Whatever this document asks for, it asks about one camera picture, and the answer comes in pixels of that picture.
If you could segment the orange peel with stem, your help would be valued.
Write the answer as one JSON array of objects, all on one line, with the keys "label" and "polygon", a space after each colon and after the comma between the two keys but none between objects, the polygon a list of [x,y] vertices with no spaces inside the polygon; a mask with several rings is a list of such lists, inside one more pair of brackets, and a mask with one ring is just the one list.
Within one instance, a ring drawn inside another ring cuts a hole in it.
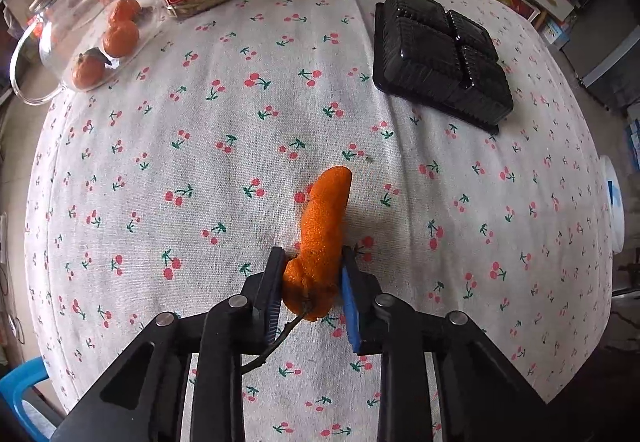
[{"label": "orange peel with stem", "polygon": [[276,339],[242,366],[244,374],[262,366],[303,321],[323,318],[333,307],[341,269],[343,221],[352,172],[344,166],[326,169],[312,185],[300,218],[300,247],[288,258],[282,277],[282,299]]}]

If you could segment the black plastic tray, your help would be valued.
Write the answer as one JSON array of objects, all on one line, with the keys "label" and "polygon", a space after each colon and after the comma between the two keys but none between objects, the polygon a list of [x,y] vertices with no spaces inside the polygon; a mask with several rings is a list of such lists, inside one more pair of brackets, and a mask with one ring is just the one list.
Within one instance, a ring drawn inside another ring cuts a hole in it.
[{"label": "black plastic tray", "polygon": [[434,0],[375,5],[374,84],[387,95],[457,117],[491,135],[513,111],[488,32]]}]

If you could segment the white plastic trash bin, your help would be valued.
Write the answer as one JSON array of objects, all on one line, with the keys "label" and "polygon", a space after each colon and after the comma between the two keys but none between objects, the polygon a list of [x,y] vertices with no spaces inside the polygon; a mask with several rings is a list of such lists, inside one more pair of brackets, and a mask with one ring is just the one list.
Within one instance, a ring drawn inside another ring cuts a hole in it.
[{"label": "white plastic trash bin", "polygon": [[610,216],[612,229],[612,251],[614,254],[620,254],[624,249],[625,243],[625,213],[623,204],[622,190],[620,189],[620,181],[618,181],[617,173],[608,155],[601,155],[599,158],[600,167],[608,198],[608,215]]}]

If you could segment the cherry print tablecloth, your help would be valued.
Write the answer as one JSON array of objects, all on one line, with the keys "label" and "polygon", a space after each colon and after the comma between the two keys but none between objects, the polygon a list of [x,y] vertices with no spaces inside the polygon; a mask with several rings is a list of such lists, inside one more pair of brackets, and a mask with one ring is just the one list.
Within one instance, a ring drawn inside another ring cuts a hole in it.
[{"label": "cherry print tablecloth", "polygon": [[300,248],[326,169],[352,174],[344,244],[414,309],[460,310],[551,404],[611,310],[600,156],[538,33],[493,0],[432,0],[486,28],[512,112],[497,132],[378,90],[384,0],[234,0],[169,21],[104,86],[51,103],[25,269],[68,419],[162,312],[208,311]]}]

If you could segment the blue plastic stool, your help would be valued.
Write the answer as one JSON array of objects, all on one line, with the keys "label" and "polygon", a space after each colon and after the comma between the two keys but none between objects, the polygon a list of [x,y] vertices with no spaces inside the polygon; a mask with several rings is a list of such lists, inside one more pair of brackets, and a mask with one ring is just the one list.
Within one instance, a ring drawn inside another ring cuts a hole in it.
[{"label": "blue plastic stool", "polygon": [[1,440],[49,441],[62,416],[36,388],[49,378],[41,356],[1,366]]}]

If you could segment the glass pitcher with oranges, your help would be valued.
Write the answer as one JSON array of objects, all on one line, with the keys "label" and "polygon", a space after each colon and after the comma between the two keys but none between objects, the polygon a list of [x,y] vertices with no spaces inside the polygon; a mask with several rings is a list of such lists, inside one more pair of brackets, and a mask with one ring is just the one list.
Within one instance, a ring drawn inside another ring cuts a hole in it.
[{"label": "glass pitcher with oranges", "polygon": [[[160,32],[160,0],[34,0],[34,18],[18,39],[10,62],[14,94],[29,106],[41,106],[65,89],[87,92],[109,82]],[[21,88],[17,63],[39,32],[42,65],[58,84],[47,95],[30,96]]]}]

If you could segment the grey refrigerator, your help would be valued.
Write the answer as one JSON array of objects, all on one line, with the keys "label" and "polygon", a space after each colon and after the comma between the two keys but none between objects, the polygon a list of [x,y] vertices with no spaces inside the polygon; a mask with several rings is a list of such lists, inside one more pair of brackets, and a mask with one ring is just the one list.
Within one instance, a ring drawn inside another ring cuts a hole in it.
[{"label": "grey refrigerator", "polygon": [[639,101],[639,19],[626,0],[592,0],[578,11],[562,52],[602,106],[625,114]]}]

